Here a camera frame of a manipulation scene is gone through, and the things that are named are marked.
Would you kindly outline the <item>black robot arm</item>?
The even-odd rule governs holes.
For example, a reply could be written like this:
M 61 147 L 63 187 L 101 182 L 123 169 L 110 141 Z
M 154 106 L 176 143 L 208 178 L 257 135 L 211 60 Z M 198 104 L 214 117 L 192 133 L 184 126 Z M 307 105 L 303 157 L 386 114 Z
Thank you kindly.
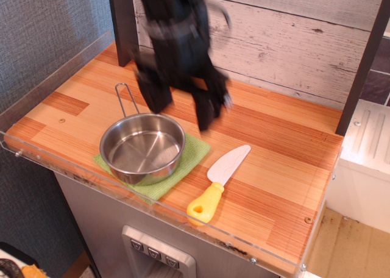
M 141 0 L 154 53 L 135 56 L 137 82 L 149 109 L 160 113 L 171 88 L 192 95 L 199 130 L 205 131 L 232 100 L 227 76 L 209 56 L 210 28 L 204 0 Z

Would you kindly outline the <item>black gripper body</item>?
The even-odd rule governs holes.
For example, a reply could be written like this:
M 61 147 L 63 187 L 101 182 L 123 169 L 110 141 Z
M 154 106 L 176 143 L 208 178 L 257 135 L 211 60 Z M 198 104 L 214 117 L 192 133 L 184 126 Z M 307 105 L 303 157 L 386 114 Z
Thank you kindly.
M 227 76 L 220 73 L 208 55 L 209 26 L 205 21 L 180 23 L 150 21 L 145 25 L 154 53 L 135 57 L 138 73 L 158 75 L 169 88 L 192 94 L 196 89 L 224 97 L 224 105 L 233 105 L 227 90 Z

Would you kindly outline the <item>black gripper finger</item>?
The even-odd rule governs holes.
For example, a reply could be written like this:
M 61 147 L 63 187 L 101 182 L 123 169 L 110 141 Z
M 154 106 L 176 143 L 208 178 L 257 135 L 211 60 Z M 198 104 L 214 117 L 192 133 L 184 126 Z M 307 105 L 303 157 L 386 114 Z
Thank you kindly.
M 210 94 L 207 90 L 196 89 L 192 92 L 196 105 L 197 124 L 200 131 L 205 131 L 215 118 L 220 116 L 224 97 Z
M 153 113 L 161 113 L 172 103 L 169 85 L 158 75 L 138 73 L 136 78 L 140 92 Z

